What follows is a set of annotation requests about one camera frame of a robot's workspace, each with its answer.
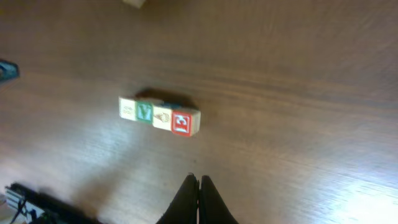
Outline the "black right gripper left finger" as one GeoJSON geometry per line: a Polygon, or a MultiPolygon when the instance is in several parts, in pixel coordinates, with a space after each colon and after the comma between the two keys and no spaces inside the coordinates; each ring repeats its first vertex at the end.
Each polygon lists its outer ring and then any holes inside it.
{"type": "Polygon", "coordinates": [[[199,181],[188,174],[157,224],[196,224],[199,181]]]}

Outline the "wooden block number 8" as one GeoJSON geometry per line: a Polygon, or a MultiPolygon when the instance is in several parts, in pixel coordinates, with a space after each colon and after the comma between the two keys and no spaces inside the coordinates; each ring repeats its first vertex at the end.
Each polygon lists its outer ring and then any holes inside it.
{"type": "Polygon", "coordinates": [[[119,97],[119,115],[123,119],[136,120],[136,101],[119,97]]]}

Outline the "ice cream picture wooden block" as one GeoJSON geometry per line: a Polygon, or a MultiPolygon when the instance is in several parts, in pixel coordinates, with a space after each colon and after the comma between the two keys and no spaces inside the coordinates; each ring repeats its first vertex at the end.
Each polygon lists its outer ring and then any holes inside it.
{"type": "Polygon", "coordinates": [[[152,125],[155,128],[171,131],[172,109],[164,106],[155,105],[153,107],[152,125]]]}

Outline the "green V wooden block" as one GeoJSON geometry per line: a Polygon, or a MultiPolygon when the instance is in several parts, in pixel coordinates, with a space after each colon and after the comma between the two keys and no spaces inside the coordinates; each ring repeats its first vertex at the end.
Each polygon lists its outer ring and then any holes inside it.
{"type": "Polygon", "coordinates": [[[153,122],[153,104],[146,101],[136,102],[136,120],[152,124],[153,122]]]}

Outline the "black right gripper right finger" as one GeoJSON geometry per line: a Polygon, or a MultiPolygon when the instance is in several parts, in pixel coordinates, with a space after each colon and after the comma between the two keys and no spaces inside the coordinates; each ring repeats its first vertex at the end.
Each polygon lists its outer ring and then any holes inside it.
{"type": "Polygon", "coordinates": [[[199,224],[238,224],[208,175],[201,178],[199,224]]]}

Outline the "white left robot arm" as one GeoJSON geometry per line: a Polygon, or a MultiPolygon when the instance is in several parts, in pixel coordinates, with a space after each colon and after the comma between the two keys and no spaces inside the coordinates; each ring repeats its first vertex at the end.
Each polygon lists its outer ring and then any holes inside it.
{"type": "Polygon", "coordinates": [[[8,224],[101,224],[65,202],[17,182],[5,187],[1,202],[11,212],[4,221],[8,224]]]}

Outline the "red E wooden block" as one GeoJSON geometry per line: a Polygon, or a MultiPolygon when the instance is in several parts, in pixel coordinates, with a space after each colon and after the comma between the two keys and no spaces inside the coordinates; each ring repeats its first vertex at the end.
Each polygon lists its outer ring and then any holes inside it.
{"type": "Polygon", "coordinates": [[[174,134],[191,137],[200,130],[201,112],[191,108],[172,111],[171,131],[174,134]]]}

